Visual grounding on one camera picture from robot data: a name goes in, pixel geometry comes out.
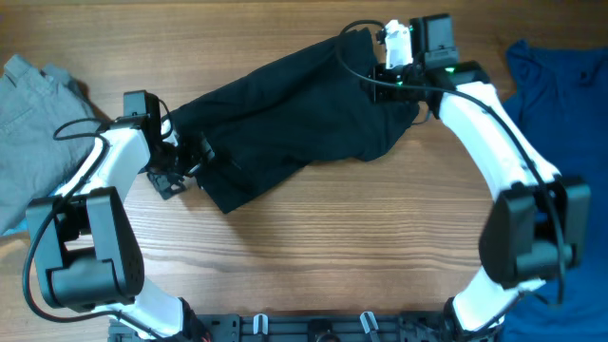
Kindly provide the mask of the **black t-shirt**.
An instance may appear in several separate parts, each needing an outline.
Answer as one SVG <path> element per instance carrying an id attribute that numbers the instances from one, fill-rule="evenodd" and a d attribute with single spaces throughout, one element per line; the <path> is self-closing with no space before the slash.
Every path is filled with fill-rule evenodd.
<path id="1" fill-rule="evenodd" d="M 311 162 L 384 156 L 419 105 L 374 102 L 359 77 L 376 64 L 370 31 L 354 30 L 174 110 L 180 138 L 202 138 L 213 153 L 195 173 L 199 187 L 228 214 Z"/>

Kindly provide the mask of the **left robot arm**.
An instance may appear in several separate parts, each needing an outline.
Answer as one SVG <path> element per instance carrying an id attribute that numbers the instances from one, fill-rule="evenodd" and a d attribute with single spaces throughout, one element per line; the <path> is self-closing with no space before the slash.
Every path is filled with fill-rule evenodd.
<path id="1" fill-rule="evenodd" d="M 94 148 L 52 197 L 26 210 L 30 246 L 22 273 L 29 309 L 55 323 L 111 316 L 142 339 L 210 341 L 189 304 L 144 274 L 124 199 L 143 171 L 171 160 L 165 103 L 145 90 L 123 95 L 123 115 L 89 132 Z"/>

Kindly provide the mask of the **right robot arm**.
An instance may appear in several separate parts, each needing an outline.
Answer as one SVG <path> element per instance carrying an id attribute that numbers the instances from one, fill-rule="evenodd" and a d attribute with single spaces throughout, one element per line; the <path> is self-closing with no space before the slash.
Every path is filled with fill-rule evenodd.
<path id="1" fill-rule="evenodd" d="M 493 205 L 479 238 L 480 270 L 446 304 L 442 334 L 463 341 L 496 332 L 505 315 L 549 280 L 580 266 L 589 186 L 565 177 L 504 110 L 480 64 L 463 62 L 446 14 L 380 26 L 385 62 L 370 74 L 376 102 L 427 104 L 460 140 Z"/>

